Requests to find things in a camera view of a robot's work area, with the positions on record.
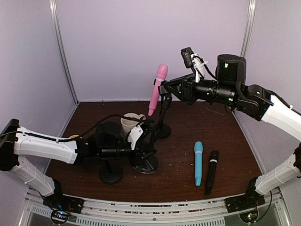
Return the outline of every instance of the microphone handle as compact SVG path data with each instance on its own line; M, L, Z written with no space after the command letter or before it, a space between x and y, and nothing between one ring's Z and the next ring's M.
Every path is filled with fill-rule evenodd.
M216 166L217 166L217 163L214 161L211 161L209 163L209 172L208 172L208 177L207 177L207 182L206 182L205 195L210 195L211 190L213 188Z

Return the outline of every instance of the pink microphone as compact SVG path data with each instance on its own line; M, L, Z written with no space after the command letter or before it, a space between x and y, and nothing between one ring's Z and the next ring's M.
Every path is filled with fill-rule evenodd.
M167 65L160 65L157 70L157 78L155 83L155 88L151 96L150 105L149 105L149 116L152 116L154 113L154 110L157 107L157 103L159 100L159 90L158 87L161 85L161 82L163 82L167 76L168 66Z

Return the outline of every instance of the blue microphone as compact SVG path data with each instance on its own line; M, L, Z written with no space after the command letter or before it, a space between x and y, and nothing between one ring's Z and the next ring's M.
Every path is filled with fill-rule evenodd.
M194 178L196 180L196 186L200 186L202 183L202 163L203 163L203 144L198 141L194 144L195 154L195 168Z

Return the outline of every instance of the metal corner post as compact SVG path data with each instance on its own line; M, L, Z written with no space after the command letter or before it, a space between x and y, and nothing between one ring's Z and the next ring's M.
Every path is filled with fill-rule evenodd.
M61 59L62 65L63 65L64 74L66 76L68 87L70 89L74 104L76 105L79 103L79 101L76 96L75 88L74 88L74 85L73 85L73 82L71 79L71 75L70 75L70 71L69 71L69 67L67 64L65 50L63 47L63 39L62 39L60 24L59 24L59 20L58 20L56 0L49 0L49 5L50 5L50 12L51 12L52 20L53 20L54 27L55 27L56 39L57 39L57 44L58 44L58 48L59 48L59 52L60 52L60 59Z
M253 24L254 24L255 9L256 9L256 0L250 0L248 15L247 15L247 19L246 19L246 29L245 29L243 44L242 44L241 52L240 52L241 57L246 57L246 54L247 54L247 49L248 49L248 46L250 43Z

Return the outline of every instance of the white plastic arm segment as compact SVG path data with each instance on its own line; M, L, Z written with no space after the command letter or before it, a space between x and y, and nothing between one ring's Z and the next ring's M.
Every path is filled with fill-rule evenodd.
M285 106L276 96L271 96L270 106L262 117L262 121L272 124L286 133L290 134L297 140L301 141L301 116ZM266 173L256 180L256 192L265 195L270 190L281 184L301 176L300 170L293 166L296 156L292 154L285 162L275 169Z
M196 69L196 79L195 79L195 82L196 83L199 83L200 79L201 79L201 75L204 76L205 73L204 73L204 65L208 63L208 61L205 61L204 63L202 63L198 58L198 54L197 53L194 53L194 54L191 54L190 56L192 58L192 62L193 62L193 67L194 69Z
M32 132L30 130L27 130L24 127L18 128L18 131L23 132L17 133L16 137L18 138L18 141L15 142L15 154L23 155L34 155L34 156L40 156L50 159L56 159L59 161L64 161L69 164L73 164L77 153L75 153L75 150L77 149L76 141L70 141L70 142L56 142L51 140L46 140L38 137L33 137L26 135L24 133L34 133L38 135L42 135L45 137L50 137L54 139L62 139L61 137L52 137L36 132Z
M285 106L276 96L271 95L270 106L262 121L272 124L301 142L301 116Z
M14 166L9 172L21 178L25 184L29 184L43 196L54 193L55 184L52 178L47 177L32 165L24 156L18 158L20 165Z
M300 170L293 166L295 163L295 155L292 154L285 162L277 166L275 169L266 173L256 180L255 191L261 195L267 194L270 190L281 184L301 176Z

